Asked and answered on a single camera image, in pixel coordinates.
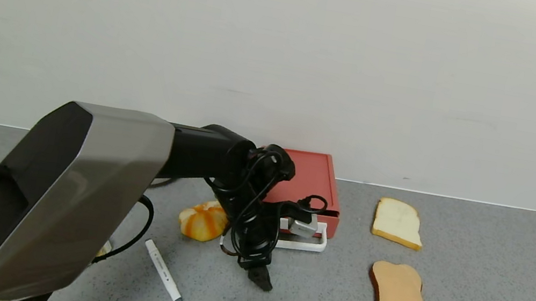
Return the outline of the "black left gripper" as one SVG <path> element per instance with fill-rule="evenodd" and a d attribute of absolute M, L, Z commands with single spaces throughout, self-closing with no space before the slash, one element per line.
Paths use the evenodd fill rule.
<path fill-rule="evenodd" d="M 238 223 L 234 230 L 233 249 L 238 255 L 238 264 L 248 270 L 248 279 L 260 290 L 273 289 L 268 265 L 278 237 L 276 222 L 255 219 Z"/>

